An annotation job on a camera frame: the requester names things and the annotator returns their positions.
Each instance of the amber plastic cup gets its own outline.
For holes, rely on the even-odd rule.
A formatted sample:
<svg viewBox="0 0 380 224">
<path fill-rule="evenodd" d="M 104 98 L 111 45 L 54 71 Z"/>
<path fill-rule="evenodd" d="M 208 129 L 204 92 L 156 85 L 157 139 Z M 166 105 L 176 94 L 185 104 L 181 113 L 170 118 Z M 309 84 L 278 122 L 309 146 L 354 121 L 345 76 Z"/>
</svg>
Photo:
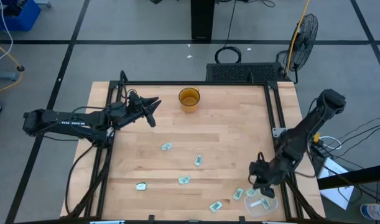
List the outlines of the amber plastic cup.
<svg viewBox="0 0 380 224">
<path fill-rule="evenodd" d="M 187 113 L 195 112 L 198 109 L 200 99 L 201 95 L 198 88 L 185 88 L 178 94 L 182 110 Z"/>
</svg>

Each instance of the wooden tabletop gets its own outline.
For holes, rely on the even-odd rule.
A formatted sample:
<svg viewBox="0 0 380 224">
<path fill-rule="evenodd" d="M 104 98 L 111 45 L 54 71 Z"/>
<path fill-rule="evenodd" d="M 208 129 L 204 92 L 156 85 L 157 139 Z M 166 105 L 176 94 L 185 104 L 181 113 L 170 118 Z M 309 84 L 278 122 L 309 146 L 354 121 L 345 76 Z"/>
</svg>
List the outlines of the wooden tabletop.
<svg viewBox="0 0 380 224">
<path fill-rule="evenodd" d="M 201 100 L 195 113 L 180 109 L 178 93 L 185 86 L 128 86 L 145 98 L 158 96 L 162 103 L 154 113 L 157 123 L 151 128 L 145 119 L 116 132 L 109 180 L 104 201 L 103 219 L 147 220 L 246 220 L 284 221 L 280 187 L 275 186 L 279 206 L 263 217 L 251 217 L 244 207 L 244 196 L 234 200 L 238 187 L 250 189 L 249 163 L 263 152 L 267 161 L 274 157 L 266 99 L 262 86 L 192 86 L 200 89 Z M 108 82 L 94 82 L 88 106 L 103 107 Z M 287 127 L 301 119 L 293 83 L 279 83 L 282 110 Z M 275 111 L 274 95 L 271 92 Z M 171 142 L 173 148 L 161 151 Z M 80 140 L 75 159 L 90 146 Z M 76 165 L 69 191 L 70 209 L 80 201 L 89 187 L 96 149 Z M 204 157 L 200 167 L 194 165 L 197 154 Z M 297 171 L 313 174 L 304 156 Z M 191 182 L 178 184 L 189 175 Z M 147 183 L 147 190 L 137 191 L 136 184 Z M 316 179 L 297 175 L 299 190 L 309 204 L 325 216 Z M 290 203 L 293 196 L 288 190 Z M 223 207 L 212 213 L 209 206 L 219 200 Z M 291 206 L 295 217 L 294 206 Z"/>
</svg>

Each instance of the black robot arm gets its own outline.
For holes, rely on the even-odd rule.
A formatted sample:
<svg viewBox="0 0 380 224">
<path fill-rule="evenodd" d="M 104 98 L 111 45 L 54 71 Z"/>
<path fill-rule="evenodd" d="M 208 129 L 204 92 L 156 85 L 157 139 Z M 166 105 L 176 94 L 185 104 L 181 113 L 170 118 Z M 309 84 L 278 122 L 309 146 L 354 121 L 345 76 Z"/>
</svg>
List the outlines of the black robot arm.
<svg viewBox="0 0 380 224">
<path fill-rule="evenodd" d="M 127 99 L 128 105 L 119 101 L 88 114 L 35 110 L 24 114 L 23 130 L 30 136 L 47 132 L 67 134 L 86 138 L 98 147 L 105 147 L 110 128 L 119 130 L 144 116 L 150 126 L 155 127 L 152 114 L 161 102 L 159 98 L 143 98 L 135 91 L 130 91 Z"/>
<path fill-rule="evenodd" d="M 266 162 L 259 153 L 256 162 L 249 165 L 250 176 L 255 175 L 253 189 L 261 189 L 262 194 L 274 197 L 271 185 L 282 183 L 289 172 L 294 171 L 308 148 L 308 142 L 317 131 L 335 114 L 343 111 L 346 105 L 345 97 L 334 90 L 324 90 L 317 98 L 316 107 L 295 127 L 283 131 L 275 138 L 276 156 Z"/>
</svg>

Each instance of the white paper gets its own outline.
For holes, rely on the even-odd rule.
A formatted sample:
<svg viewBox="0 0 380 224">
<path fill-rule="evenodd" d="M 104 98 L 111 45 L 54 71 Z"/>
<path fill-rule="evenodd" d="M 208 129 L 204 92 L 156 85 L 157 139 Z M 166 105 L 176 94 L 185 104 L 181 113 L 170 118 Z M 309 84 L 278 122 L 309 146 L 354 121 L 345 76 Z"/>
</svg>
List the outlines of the white paper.
<svg viewBox="0 0 380 224">
<path fill-rule="evenodd" d="M 327 168 L 335 171 L 337 174 L 348 172 L 345 168 L 343 168 L 342 166 L 340 166 L 339 164 L 337 164 L 335 161 L 331 160 L 330 158 L 325 159 L 324 165 Z M 333 172 L 322 167 L 318 175 L 318 179 L 333 176 L 333 175 L 335 175 Z M 348 201 L 350 200 L 351 194 L 353 193 L 353 189 L 354 189 L 354 186 L 346 186 L 346 187 L 339 187 L 340 193 L 338 191 L 338 188 L 320 190 L 320 193 L 322 196 L 326 197 L 327 199 L 331 200 L 333 203 L 337 204 L 339 207 L 346 210 L 347 205 L 349 204 Z"/>
<path fill-rule="evenodd" d="M 255 207 L 256 205 L 260 205 L 262 203 L 262 201 L 258 200 L 257 202 L 253 202 L 252 204 L 250 204 L 251 207 Z"/>
</svg>

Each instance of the electric fan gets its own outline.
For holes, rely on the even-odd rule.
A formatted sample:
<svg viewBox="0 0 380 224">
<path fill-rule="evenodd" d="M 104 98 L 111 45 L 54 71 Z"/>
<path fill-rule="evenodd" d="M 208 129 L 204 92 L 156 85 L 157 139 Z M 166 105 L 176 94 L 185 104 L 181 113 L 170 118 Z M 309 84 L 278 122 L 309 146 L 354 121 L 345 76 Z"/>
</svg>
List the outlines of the electric fan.
<svg viewBox="0 0 380 224">
<path fill-rule="evenodd" d="M 295 72 L 297 83 L 297 71 L 299 71 L 303 65 L 306 63 L 308 56 L 313 49 L 315 38 L 317 36 L 318 30 L 318 20 L 313 14 L 308 14 L 302 19 L 299 31 L 294 33 L 292 40 L 295 39 L 294 46 L 292 48 L 292 56 L 290 58 L 290 63 L 288 65 L 288 54 L 290 53 L 290 45 L 288 50 L 283 50 L 278 52 L 276 56 L 276 62 L 279 60 L 281 54 L 285 54 L 283 63 L 285 64 L 285 69 L 282 69 L 283 75 L 287 78 L 287 72 Z"/>
</svg>

